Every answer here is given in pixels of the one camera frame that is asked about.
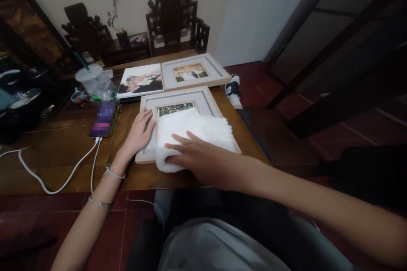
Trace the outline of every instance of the potted plant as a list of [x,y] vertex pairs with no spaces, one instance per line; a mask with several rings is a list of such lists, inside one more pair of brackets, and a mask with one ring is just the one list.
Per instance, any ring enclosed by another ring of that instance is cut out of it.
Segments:
[[119,39],[119,44],[121,47],[126,47],[130,41],[128,39],[127,31],[124,30],[123,28],[115,28],[114,27],[114,21],[117,19],[117,5],[119,3],[119,0],[112,0],[113,1],[113,13],[110,11],[107,12],[107,25],[111,28],[114,28],[116,30],[116,36],[117,39]]

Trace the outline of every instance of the shoe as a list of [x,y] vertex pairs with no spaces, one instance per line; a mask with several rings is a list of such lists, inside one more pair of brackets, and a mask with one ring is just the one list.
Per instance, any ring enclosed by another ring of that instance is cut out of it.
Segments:
[[225,87],[225,95],[230,96],[236,94],[239,98],[242,97],[242,94],[239,91],[240,86],[240,77],[237,74],[232,74],[232,80]]

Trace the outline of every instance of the wooden chair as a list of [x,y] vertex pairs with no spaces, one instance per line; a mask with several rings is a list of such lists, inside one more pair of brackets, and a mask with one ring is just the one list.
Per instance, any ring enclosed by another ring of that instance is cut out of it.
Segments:
[[[196,16],[198,1],[149,0],[151,12],[146,14],[152,56],[161,56],[179,51],[196,49],[205,53],[210,27]],[[190,32],[189,40],[181,38]]]
[[62,25],[68,32],[65,38],[73,50],[80,53],[89,52],[95,61],[103,60],[103,53],[112,43],[112,36],[106,25],[100,24],[100,17],[88,16],[83,3],[64,8],[69,23]]

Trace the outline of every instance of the photo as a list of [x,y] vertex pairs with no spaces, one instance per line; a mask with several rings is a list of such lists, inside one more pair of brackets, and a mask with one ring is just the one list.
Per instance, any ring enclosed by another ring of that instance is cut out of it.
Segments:
[[166,114],[170,114],[170,113],[174,113],[174,112],[194,108],[194,107],[195,107],[194,102],[187,102],[187,103],[184,103],[184,104],[177,104],[177,105],[158,107],[158,117],[164,116]]
[[127,68],[123,73],[117,97],[130,97],[160,90],[163,90],[160,66]]
[[174,75],[178,83],[185,80],[194,80],[209,76],[201,63],[174,68]]

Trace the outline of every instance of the white picture frame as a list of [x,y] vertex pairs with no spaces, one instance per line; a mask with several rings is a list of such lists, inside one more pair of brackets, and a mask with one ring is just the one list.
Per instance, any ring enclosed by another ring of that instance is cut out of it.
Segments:
[[[146,110],[152,109],[154,119],[158,122],[158,108],[169,105],[181,105],[194,103],[200,114],[213,115],[214,117],[223,117],[219,110],[208,86],[195,87],[177,91],[170,91],[159,94],[143,96],[140,102],[140,110],[146,107]],[[158,124],[156,124],[151,134],[150,140],[146,147],[136,154],[135,161],[137,164],[155,163],[156,153],[156,135]],[[242,153],[236,140],[234,139],[235,152]]]
[[164,91],[220,86],[231,82],[230,74],[209,54],[161,63]]

